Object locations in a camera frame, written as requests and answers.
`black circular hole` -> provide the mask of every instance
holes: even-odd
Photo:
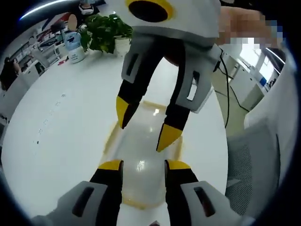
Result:
[[[168,18],[163,7],[149,1],[134,1],[128,6],[128,9],[135,17],[151,23],[162,22]]]

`green plant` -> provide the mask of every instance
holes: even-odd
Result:
[[[113,53],[116,37],[131,38],[132,36],[132,28],[116,14],[89,16],[85,24],[87,27],[80,31],[81,45],[85,50],[90,48]]]

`window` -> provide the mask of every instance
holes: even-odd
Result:
[[[269,81],[269,79],[272,76],[272,73],[274,72],[274,66],[273,64],[270,62],[270,60],[268,59],[268,57],[266,56],[264,58],[264,62],[261,66],[261,69],[259,70],[260,74],[263,75],[263,77],[267,80],[267,82]]]
[[[242,44],[240,57],[247,64],[256,66],[261,50],[258,44],[254,44],[254,38],[247,38],[247,43]]]

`yellow ring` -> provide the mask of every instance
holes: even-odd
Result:
[[[134,1],[141,1],[141,0],[126,0],[126,6],[127,6],[127,8]],[[170,20],[173,17],[173,15],[174,15],[174,8],[166,0],[143,0],[143,1],[149,1],[149,2],[155,3],[155,4],[159,5],[159,6],[161,6],[163,9],[165,9],[165,11],[167,12],[167,19],[166,20]]]

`desk surface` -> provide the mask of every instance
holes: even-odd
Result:
[[[3,144],[5,176],[30,217],[49,213],[60,196],[92,177],[117,121],[115,103],[122,82],[122,58],[91,52],[77,64],[57,64],[26,93]],[[163,59],[144,100],[168,105],[177,70]],[[214,92],[199,114],[189,116],[183,132],[182,161],[191,166],[199,180],[225,193],[228,149]],[[144,211],[121,205],[120,225],[141,226],[155,220],[169,224],[166,203]]]

